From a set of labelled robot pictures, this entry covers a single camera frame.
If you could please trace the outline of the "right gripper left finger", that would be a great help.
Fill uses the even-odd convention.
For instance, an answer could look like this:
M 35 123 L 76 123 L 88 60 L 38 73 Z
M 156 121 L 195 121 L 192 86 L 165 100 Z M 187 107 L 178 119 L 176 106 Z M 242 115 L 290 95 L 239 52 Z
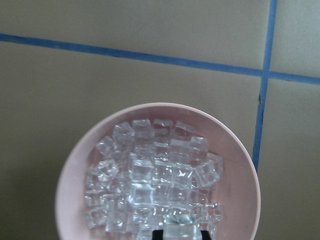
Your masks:
M 153 230 L 152 231 L 152 240 L 163 240 L 163 230 Z

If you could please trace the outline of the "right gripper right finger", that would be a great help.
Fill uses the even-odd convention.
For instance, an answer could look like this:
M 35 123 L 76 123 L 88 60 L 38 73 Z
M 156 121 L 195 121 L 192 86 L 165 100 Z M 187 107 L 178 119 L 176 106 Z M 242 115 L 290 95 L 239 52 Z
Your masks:
M 200 231 L 202 240 L 211 240 L 210 233 L 207 230 L 201 230 Z

